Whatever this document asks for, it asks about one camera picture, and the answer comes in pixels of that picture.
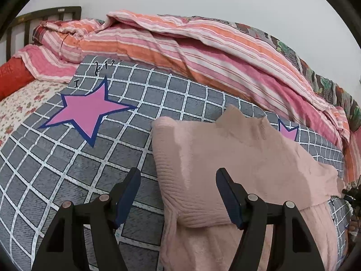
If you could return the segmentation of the dark wooden bed frame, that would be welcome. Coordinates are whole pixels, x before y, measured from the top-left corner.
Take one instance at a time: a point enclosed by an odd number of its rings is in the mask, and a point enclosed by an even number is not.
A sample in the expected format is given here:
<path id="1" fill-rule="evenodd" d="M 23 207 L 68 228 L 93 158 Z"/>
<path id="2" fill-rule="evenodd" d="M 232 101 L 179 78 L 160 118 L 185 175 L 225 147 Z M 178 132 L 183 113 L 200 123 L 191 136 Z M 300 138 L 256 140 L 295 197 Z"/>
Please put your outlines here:
<path id="1" fill-rule="evenodd" d="M 31 23 L 36 20 L 47 20 L 50 16 L 57 16 L 61 21 L 64 15 L 71 14 L 72 18 L 79 20 L 81 18 L 81 6 L 54 7 L 42 10 L 36 10 L 16 17 L 5 31 L 5 55 L 6 61 L 12 56 L 12 31 L 19 25 L 24 25 L 23 46 L 29 44 L 31 34 Z"/>

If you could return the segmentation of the red pillow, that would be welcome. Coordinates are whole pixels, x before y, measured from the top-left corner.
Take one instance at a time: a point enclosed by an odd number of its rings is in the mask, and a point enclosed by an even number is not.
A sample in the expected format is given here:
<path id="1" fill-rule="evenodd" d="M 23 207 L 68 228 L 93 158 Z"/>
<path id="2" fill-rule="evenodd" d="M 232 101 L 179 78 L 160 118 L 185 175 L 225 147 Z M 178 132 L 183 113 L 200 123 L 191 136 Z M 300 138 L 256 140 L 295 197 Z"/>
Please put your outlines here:
<path id="1" fill-rule="evenodd" d="M 0 100 L 3 100 L 34 81 L 21 58 L 11 58 L 0 68 Z"/>

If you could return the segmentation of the pink orange striped quilt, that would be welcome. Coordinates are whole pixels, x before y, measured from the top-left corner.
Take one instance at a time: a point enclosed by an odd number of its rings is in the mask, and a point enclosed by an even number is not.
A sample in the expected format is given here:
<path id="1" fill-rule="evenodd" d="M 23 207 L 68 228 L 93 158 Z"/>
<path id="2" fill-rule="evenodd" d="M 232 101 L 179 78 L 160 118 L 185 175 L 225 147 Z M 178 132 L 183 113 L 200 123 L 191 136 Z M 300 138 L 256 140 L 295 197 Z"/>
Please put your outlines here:
<path id="1" fill-rule="evenodd" d="M 49 20 L 62 13 L 53 8 L 14 19 L 14 25 L 40 20 L 33 44 L 16 53 L 36 78 L 67 82 L 87 55 L 172 71 L 312 128 L 343 150 L 345 180 L 359 178 L 360 106 L 270 34 L 224 20 L 128 10 L 105 21 Z"/>

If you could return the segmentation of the pink knitted sweater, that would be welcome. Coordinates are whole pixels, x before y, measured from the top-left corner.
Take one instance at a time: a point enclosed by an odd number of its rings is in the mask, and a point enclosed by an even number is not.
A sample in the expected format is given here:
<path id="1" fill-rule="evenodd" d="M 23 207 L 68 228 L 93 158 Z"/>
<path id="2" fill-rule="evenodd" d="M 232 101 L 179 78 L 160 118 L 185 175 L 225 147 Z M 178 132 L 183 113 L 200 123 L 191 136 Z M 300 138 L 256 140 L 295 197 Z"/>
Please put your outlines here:
<path id="1" fill-rule="evenodd" d="M 344 182 L 266 117 L 229 106 L 213 123 L 159 117 L 152 148 L 164 203 L 160 259 L 165 270 L 228 270 L 242 232 L 231 223 L 216 172 L 227 170 L 267 203 L 295 203 L 326 270 L 337 266 L 337 233 L 329 200 Z"/>

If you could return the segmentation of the white floral bed sheet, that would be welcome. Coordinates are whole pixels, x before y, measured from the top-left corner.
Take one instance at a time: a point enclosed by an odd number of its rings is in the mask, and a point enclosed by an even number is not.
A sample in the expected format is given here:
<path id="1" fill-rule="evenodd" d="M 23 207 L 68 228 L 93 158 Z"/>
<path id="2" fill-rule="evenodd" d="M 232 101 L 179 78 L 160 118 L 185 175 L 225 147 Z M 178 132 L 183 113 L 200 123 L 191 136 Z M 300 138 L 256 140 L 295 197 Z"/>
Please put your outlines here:
<path id="1" fill-rule="evenodd" d="M 20 124 L 48 99 L 67 87 L 66 83 L 34 80 L 1 100 L 0 106 L 0 145 L 9 139 L 9 136 Z"/>

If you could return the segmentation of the grey checked star blanket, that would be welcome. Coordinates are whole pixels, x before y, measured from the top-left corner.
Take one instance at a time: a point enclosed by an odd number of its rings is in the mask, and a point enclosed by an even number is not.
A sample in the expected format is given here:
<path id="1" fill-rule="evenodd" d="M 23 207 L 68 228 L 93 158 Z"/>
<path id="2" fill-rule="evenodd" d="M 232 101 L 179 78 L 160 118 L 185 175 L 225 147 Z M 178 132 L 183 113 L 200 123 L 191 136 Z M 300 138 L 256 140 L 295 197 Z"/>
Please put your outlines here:
<path id="1" fill-rule="evenodd" d="M 86 141 L 71 124 L 44 127 L 63 107 L 63 96 L 84 99 L 108 82 L 106 99 L 132 109 L 106 115 Z M 189 79 L 130 62 L 87 56 L 69 85 L 51 93 L 1 147 L 1 253 L 8 266 L 30 270 L 58 206 L 92 201 L 141 171 L 141 185 L 124 225 L 116 232 L 129 270 L 162 270 L 159 248 L 163 203 L 152 155 L 151 123 L 160 116 L 213 122 L 226 107 L 248 117 L 265 116 L 275 127 L 294 128 L 313 158 L 344 174 L 342 152 L 308 127 Z"/>

